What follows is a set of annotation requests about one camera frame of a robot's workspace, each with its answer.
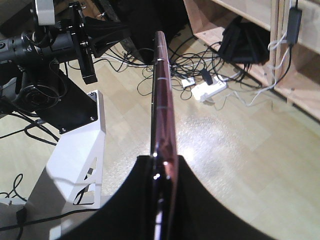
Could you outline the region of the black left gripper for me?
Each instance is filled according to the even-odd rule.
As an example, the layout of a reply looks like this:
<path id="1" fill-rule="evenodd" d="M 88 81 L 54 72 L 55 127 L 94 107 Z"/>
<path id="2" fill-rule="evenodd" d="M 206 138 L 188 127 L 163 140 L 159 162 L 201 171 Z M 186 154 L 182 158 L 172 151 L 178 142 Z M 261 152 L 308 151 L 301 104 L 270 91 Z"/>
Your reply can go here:
<path id="1" fill-rule="evenodd" d="M 69 4 L 71 39 L 77 55 L 82 79 L 89 85 L 97 82 L 93 58 L 130 36 L 130 29 L 120 22 L 84 16 L 78 1 Z"/>

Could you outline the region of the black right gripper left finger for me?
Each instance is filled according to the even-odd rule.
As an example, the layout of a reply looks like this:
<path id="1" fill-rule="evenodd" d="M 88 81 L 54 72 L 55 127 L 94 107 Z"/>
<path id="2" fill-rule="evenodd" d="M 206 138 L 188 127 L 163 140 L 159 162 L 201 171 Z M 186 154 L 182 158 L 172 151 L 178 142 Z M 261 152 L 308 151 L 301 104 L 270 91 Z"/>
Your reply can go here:
<path id="1" fill-rule="evenodd" d="M 151 240 L 148 183 L 151 157 L 140 155 L 115 194 L 61 240 Z"/>

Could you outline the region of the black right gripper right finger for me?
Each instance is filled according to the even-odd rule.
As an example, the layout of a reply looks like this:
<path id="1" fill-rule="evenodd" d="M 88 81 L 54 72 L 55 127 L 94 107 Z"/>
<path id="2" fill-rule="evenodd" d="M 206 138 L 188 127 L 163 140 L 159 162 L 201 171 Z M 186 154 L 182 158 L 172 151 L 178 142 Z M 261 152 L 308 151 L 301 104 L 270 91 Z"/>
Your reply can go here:
<path id="1" fill-rule="evenodd" d="M 179 173 L 173 240 L 271 240 L 221 204 L 202 185 L 183 156 Z"/>

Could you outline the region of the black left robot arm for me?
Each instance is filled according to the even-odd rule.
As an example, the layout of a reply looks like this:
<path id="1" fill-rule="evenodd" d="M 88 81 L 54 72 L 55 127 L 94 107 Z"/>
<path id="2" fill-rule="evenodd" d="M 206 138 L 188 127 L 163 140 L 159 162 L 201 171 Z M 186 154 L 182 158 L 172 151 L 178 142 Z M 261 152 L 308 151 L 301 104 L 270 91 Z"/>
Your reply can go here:
<path id="1" fill-rule="evenodd" d="M 84 16 L 78 1 L 68 5 L 69 18 L 55 22 L 54 14 L 33 4 L 36 31 L 0 41 L 0 83 L 22 76 L 25 70 L 43 70 L 52 60 L 59 63 L 77 60 L 82 79 L 97 82 L 93 58 L 101 57 L 116 43 L 130 36 L 121 22 L 103 21 Z"/>

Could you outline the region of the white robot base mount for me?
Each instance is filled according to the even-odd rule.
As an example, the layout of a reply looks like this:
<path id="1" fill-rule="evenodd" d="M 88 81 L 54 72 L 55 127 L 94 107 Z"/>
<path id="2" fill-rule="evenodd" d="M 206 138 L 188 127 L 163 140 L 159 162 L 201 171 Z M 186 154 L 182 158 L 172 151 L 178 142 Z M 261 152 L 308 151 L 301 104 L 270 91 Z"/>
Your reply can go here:
<path id="1" fill-rule="evenodd" d="M 104 101 L 98 90 L 90 95 L 95 97 L 97 120 L 60 137 L 25 204 L 28 221 L 69 215 L 25 226 L 23 240 L 56 240 L 102 205 Z"/>

